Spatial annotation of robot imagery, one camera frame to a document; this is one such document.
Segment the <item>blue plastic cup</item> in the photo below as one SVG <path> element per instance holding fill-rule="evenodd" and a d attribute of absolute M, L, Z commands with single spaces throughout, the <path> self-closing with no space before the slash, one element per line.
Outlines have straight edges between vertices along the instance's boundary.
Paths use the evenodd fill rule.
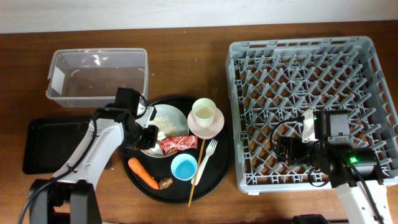
<path fill-rule="evenodd" d="M 196 174 L 198 163 L 190 154 L 179 154 L 172 160 L 170 168 L 178 180 L 188 181 Z"/>

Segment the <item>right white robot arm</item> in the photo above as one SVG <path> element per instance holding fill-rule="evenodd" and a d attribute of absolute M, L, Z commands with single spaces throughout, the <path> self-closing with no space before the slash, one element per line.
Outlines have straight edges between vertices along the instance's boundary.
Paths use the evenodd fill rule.
<path fill-rule="evenodd" d="M 325 174 L 350 223 L 392 223 L 378 156 L 370 147 L 355 147 L 346 110 L 307 110 L 279 124 L 286 123 L 301 123 L 303 131 L 270 144 L 280 163 L 308 166 L 308 176 Z"/>

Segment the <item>red snack wrapper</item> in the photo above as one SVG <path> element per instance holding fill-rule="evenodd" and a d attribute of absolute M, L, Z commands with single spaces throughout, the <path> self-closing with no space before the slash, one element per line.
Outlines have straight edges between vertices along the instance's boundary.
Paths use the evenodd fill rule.
<path fill-rule="evenodd" d="M 163 154 L 169 155 L 178 151 L 187 149 L 196 149 L 198 147 L 198 138 L 196 136 L 178 136 L 166 138 L 159 143 Z"/>

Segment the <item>white tissue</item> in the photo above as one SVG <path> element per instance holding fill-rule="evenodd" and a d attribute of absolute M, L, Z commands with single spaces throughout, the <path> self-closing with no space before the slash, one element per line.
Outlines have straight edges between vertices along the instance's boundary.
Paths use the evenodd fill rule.
<path fill-rule="evenodd" d="M 165 133 L 162 132 L 162 131 L 159 131 L 158 134 L 157 134 L 157 140 L 158 141 L 163 141 L 165 138 L 166 138 Z"/>

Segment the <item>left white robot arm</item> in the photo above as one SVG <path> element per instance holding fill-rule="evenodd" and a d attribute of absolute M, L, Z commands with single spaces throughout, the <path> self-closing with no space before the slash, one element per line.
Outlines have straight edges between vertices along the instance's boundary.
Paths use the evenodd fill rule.
<path fill-rule="evenodd" d="M 118 88 L 113 103 L 92 112 L 85 136 L 66 163 L 51 179 L 31 185 L 19 222 L 28 214 L 30 223 L 102 223 L 95 188 L 114 151 L 155 146 L 158 129 L 149 122 L 156 109 L 146 101 L 132 88 Z"/>

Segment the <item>cream plastic cup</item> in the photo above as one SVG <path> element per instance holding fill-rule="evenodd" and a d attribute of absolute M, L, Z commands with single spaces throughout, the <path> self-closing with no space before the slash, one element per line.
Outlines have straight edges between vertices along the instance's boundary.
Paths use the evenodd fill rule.
<path fill-rule="evenodd" d="M 211 126 L 214 122 L 217 107 L 209 98 L 200 98 L 192 106 L 192 112 L 197 125 L 203 128 Z"/>

